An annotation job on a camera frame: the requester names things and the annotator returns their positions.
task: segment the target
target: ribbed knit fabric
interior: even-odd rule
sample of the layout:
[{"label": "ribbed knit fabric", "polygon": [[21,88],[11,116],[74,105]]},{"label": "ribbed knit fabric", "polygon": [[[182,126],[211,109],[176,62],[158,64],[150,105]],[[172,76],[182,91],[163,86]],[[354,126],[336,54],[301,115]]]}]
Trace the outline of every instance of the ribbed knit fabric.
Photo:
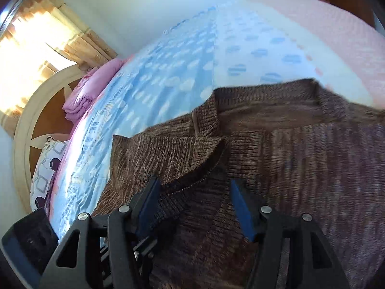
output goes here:
[{"label": "ribbed knit fabric", "polygon": [[230,202],[229,178],[240,177],[277,210],[311,213],[351,287],[364,288],[385,258],[384,143],[384,112],[314,80],[219,88],[189,115],[114,136],[94,215],[128,203],[159,175],[157,220],[180,224],[155,257],[152,285],[242,288],[257,245],[243,237]]}]

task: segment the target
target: ribbed collar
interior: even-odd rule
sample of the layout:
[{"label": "ribbed collar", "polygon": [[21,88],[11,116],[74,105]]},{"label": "ribbed collar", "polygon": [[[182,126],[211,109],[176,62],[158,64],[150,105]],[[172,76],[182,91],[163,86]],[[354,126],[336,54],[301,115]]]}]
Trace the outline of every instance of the ribbed collar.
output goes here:
[{"label": "ribbed collar", "polygon": [[224,87],[213,91],[201,106],[192,112],[197,136],[216,136],[219,130],[218,113],[247,104],[299,103],[314,100],[326,116],[346,120],[348,102],[324,89],[313,79],[301,79],[276,85]]}]

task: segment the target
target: silver bolt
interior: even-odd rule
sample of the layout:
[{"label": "silver bolt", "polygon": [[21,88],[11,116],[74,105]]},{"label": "silver bolt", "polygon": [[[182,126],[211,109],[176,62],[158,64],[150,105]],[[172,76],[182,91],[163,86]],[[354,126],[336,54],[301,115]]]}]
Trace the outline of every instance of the silver bolt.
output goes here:
[{"label": "silver bolt", "polygon": [[80,213],[77,217],[79,220],[86,220],[88,218],[87,213]]},{"label": "silver bolt", "polygon": [[313,219],[313,217],[310,214],[305,213],[305,214],[302,214],[302,219],[305,222],[310,222]]},{"label": "silver bolt", "polygon": [[261,211],[262,211],[262,213],[269,214],[269,213],[271,213],[271,207],[264,205],[263,207],[261,207]]},{"label": "silver bolt", "polygon": [[119,207],[119,212],[121,213],[127,213],[130,210],[130,207],[128,205],[122,205]]}]

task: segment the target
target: yellow curtain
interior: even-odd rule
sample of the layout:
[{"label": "yellow curtain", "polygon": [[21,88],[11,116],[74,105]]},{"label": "yellow curtain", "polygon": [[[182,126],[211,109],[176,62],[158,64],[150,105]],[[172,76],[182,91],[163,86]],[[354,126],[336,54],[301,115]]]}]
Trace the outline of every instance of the yellow curtain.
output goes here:
[{"label": "yellow curtain", "polygon": [[25,0],[0,38],[1,126],[13,137],[28,99],[55,72],[116,56],[63,0]]}]

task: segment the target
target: mattress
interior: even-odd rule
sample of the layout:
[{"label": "mattress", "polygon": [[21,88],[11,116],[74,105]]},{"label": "mattress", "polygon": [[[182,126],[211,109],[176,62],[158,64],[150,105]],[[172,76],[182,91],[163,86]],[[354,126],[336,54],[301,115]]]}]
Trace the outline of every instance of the mattress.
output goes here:
[{"label": "mattress", "polygon": [[109,179],[112,135],[191,112],[220,86],[315,78],[381,108],[384,50],[373,28],[317,0],[240,0],[177,24],[123,65],[80,120],[53,185],[53,229],[61,239],[79,213],[93,212]]}]

